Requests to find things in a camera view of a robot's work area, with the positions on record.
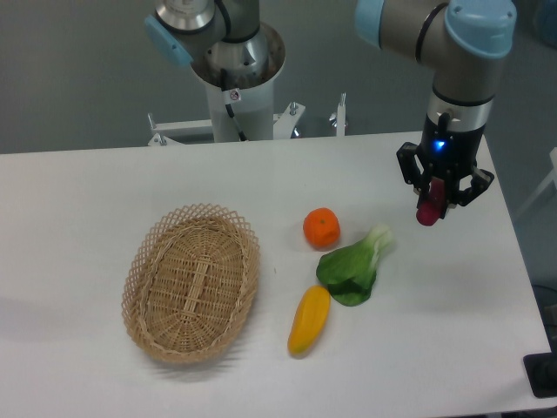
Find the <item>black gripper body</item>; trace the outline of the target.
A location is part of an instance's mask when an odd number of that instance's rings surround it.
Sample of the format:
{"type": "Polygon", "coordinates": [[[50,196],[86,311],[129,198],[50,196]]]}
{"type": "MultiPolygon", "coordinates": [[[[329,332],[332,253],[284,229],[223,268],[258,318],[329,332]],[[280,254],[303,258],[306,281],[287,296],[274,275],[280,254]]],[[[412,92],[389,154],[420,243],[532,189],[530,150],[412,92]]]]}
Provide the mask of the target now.
{"type": "Polygon", "coordinates": [[[417,156],[423,168],[437,179],[463,179],[473,173],[484,127],[473,131],[442,129],[426,117],[417,156]]]}

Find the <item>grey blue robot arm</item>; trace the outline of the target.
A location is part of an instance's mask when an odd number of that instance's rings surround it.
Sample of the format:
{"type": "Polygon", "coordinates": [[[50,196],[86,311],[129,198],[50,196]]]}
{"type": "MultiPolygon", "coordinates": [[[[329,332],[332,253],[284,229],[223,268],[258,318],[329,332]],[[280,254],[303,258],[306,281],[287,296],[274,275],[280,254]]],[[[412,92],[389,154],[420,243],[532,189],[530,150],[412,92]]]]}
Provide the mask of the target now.
{"type": "MultiPolygon", "coordinates": [[[[355,28],[369,44],[434,72],[418,144],[397,159],[418,194],[417,220],[430,226],[493,182],[476,154],[505,60],[516,9],[509,1],[360,1],[355,28]]],[[[285,61],[280,35],[256,1],[158,1],[145,30],[168,61],[205,85],[218,142],[289,138],[294,108],[273,114],[273,83],[285,61]]]]}

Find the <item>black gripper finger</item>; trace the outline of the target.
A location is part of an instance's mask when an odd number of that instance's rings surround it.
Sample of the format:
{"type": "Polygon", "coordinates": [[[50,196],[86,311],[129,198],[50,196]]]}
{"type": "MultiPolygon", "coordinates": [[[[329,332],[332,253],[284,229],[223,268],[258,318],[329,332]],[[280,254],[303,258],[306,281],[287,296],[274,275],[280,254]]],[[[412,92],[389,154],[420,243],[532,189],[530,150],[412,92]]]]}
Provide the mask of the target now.
{"type": "Polygon", "coordinates": [[[404,181],[413,187],[418,195],[417,207],[421,207],[429,193],[428,166],[423,165],[423,155],[419,145],[405,142],[396,152],[404,181]]]}
{"type": "Polygon", "coordinates": [[[460,179],[448,171],[443,183],[443,199],[440,210],[440,218],[444,219],[450,208],[454,206],[467,206],[484,193],[493,183],[493,173],[474,167],[471,173],[470,186],[464,190],[460,189],[460,179]]]}

